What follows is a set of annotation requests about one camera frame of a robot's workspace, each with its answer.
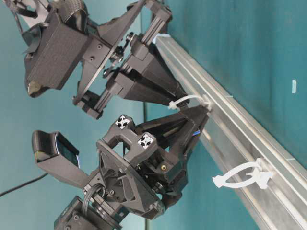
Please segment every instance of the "white tape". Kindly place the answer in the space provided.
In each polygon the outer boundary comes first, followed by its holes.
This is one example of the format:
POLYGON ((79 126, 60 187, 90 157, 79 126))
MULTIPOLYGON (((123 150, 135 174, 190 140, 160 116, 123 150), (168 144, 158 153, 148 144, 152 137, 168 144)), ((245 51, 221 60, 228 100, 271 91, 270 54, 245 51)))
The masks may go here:
POLYGON ((296 80, 292 80, 292 93, 296 93, 297 82, 296 80))

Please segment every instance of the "white cable tie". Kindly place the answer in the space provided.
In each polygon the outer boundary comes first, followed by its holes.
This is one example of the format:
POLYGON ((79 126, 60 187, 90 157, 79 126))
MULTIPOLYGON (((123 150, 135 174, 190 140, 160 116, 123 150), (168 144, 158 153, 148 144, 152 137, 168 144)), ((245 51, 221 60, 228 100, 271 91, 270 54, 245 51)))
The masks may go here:
POLYGON ((273 177, 273 172, 263 172, 262 171, 263 169, 260 166, 261 161, 262 159, 258 158, 256 162, 247 162, 247 163, 241 164, 233 168, 229 172, 227 172, 224 176, 218 175, 216 177, 213 177, 212 178, 213 182, 218 188, 222 186, 228 187, 228 188, 244 188, 253 183, 257 183, 261 189, 266 189, 268 187, 268 181, 273 177), (246 175, 250 175, 251 178, 245 181, 239 182, 239 183, 226 182, 227 180, 229 180, 229 178, 233 177, 235 174, 243 170, 246 170, 248 168, 255 168, 253 172, 246 173, 246 175))
POLYGON ((185 101, 185 100, 188 100, 188 99, 192 99, 192 98, 200 99, 200 104, 201 104, 202 106, 204 106, 204 107, 208 107, 209 111, 212 109, 212 108, 211 108, 212 103, 211 103, 211 101, 210 101, 210 99, 209 99, 209 97, 208 97, 207 95, 203 95, 202 97, 199 96, 199 95, 188 95, 188 96, 185 96, 185 97, 183 97, 183 98, 180 98, 179 100, 177 100, 177 101, 175 101, 175 102, 174 102, 174 101, 171 101, 171 102, 169 103, 168 109, 179 109, 179 108, 177 107, 177 105, 178 105, 179 103, 181 103, 181 102, 183 102, 183 101, 185 101))

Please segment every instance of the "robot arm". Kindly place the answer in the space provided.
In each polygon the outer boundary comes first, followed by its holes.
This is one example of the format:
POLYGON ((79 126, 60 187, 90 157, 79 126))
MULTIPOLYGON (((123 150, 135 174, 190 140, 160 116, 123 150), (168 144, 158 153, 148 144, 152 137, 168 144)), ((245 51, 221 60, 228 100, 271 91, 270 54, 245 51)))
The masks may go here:
POLYGON ((84 201, 73 199, 54 229, 119 230, 129 213, 147 219, 164 214, 188 183, 189 155, 207 112, 202 106, 187 108, 138 126, 132 118, 120 116, 97 141, 99 166, 89 176, 78 168, 77 150, 59 132, 34 132, 37 166, 85 193, 84 201), (120 142, 128 149, 123 156, 113 150, 120 142))
POLYGON ((29 46, 24 65, 25 87, 31 97, 38 97, 48 89, 61 90, 79 62, 83 71, 73 104, 95 119, 102 116, 114 95, 163 105, 186 96, 152 43, 172 18, 171 11, 160 2, 139 0, 129 5, 122 16, 97 24, 88 18, 82 0, 3 1, 13 12, 29 46), (148 30, 145 34, 130 33, 126 45, 119 46, 144 6, 154 15, 148 30), (18 15, 27 22, 29 30, 23 31, 18 15), (123 61, 129 44, 131 52, 123 61), (112 65, 105 69, 108 60, 112 65), (89 89, 103 69, 108 82, 104 92, 97 95, 89 89))

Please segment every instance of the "teal wall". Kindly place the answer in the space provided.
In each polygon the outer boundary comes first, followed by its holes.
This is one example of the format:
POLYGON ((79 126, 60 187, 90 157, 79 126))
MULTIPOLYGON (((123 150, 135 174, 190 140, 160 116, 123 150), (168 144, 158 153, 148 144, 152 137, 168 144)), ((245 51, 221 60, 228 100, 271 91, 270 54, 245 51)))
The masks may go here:
MULTIPOLYGON (((172 37, 307 167, 307 1, 165 2, 174 16, 172 37)), ((144 11, 143 29, 148 19, 144 11)), ((149 104, 147 114, 160 109, 149 104)), ((151 229, 257 228, 233 191, 214 188, 210 178, 220 172, 204 147, 197 147, 189 169, 183 200, 151 229)))
MULTIPOLYGON (((104 23, 121 15, 131 0, 86 0, 91 18, 104 23)), ((23 55, 26 45, 19 35, 12 14, 0 3, 0 192, 43 173, 34 164, 31 135, 36 129, 60 130, 80 151, 81 168, 90 173, 98 166, 96 141, 121 114, 143 122, 142 103, 114 98, 103 117, 95 121, 73 106, 81 75, 79 66, 62 91, 48 91, 37 99, 27 96, 24 88, 23 55)), ((140 31, 140 19, 133 26, 140 31)), ((101 92, 105 82, 97 80, 94 91, 101 92)), ((51 176, 0 198, 0 229, 51 230, 54 220, 78 194, 77 188, 56 181, 51 176)), ((144 229, 144 219, 129 215, 125 229, 144 229)))

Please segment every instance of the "metal rail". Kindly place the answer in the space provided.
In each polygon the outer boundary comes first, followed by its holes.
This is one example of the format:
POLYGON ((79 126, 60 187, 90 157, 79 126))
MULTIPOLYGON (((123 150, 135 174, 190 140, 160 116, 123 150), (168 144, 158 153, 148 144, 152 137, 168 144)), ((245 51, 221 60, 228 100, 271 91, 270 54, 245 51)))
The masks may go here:
MULTIPOLYGON (((268 189, 257 184, 236 193, 263 230, 307 230, 307 171, 173 38, 157 37, 163 59, 190 94, 206 94, 213 102, 201 140, 225 173, 263 158, 274 172, 268 189)), ((248 178, 245 173, 233 182, 248 178)))

